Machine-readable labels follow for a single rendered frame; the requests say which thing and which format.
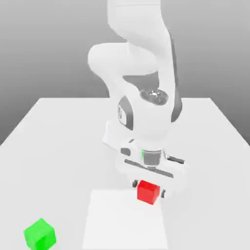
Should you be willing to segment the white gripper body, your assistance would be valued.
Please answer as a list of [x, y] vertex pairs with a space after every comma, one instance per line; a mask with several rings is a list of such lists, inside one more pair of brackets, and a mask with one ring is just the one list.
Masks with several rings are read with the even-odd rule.
[[165, 152], [131, 152], [118, 154], [115, 159], [117, 170], [129, 181], [147, 181], [164, 190], [181, 190], [186, 182], [188, 165]]

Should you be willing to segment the small red cube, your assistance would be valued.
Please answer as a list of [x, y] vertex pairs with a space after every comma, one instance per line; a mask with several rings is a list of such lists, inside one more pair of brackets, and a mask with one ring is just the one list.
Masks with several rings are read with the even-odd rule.
[[155, 201], [159, 197], [160, 187], [158, 185], [152, 184], [141, 180], [137, 188], [137, 199], [154, 205]]

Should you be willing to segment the small green cube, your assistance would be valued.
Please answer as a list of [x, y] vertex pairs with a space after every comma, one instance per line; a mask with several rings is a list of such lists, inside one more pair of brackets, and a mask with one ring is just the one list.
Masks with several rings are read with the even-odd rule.
[[31, 250], [49, 250], [57, 242], [54, 228], [42, 218], [26, 228], [23, 234]]

